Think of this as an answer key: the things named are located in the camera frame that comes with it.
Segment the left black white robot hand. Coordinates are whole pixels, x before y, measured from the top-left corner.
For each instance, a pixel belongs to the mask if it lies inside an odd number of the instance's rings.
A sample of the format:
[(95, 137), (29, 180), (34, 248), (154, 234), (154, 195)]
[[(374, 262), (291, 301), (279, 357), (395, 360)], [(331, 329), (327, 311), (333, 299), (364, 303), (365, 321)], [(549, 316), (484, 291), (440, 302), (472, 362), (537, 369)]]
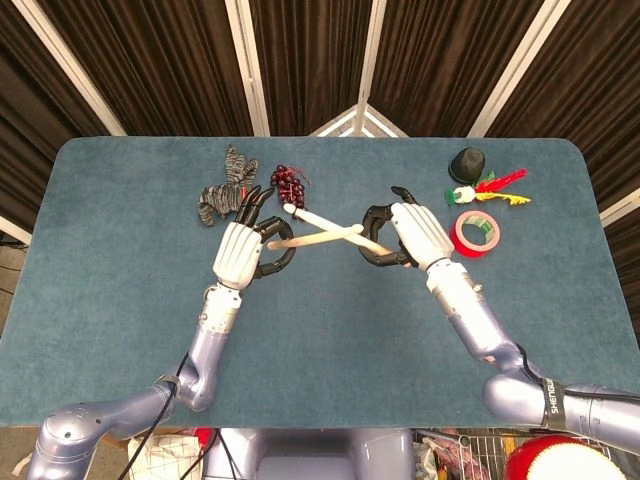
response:
[(235, 219), (227, 226), (217, 251), (213, 272), (218, 282), (235, 290), (246, 289), (253, 280), (275, 274), (286, 268), (296, 253), (288, 247), (277, 260), (260, 264), (263, 248), (268, 240), (279, 235), (281, 240), (292, 240), (293, 230), (278, 216), (257, 221), (260, 210), (275, 189), (252, 188), (242, 200)]

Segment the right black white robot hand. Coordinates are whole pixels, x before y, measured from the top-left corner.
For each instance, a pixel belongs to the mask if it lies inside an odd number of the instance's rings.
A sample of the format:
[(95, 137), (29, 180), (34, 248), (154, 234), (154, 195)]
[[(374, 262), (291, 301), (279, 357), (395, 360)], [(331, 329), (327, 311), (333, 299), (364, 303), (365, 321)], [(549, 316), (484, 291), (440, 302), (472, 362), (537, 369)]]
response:
[(377, 242), (379, 230), (390, 222), (399, 238), (399, 250), (377, 254), (359, 247), (359, 253), (377, 267), (395, 265), (415, 267), (426, 271), (439, 260), (450, 258), (454, 245), (435, 215), (404, 187), (392, 186), (391, 191), (401, 201), (386, 206), (371, 206), (363, 217), (362, 235)]

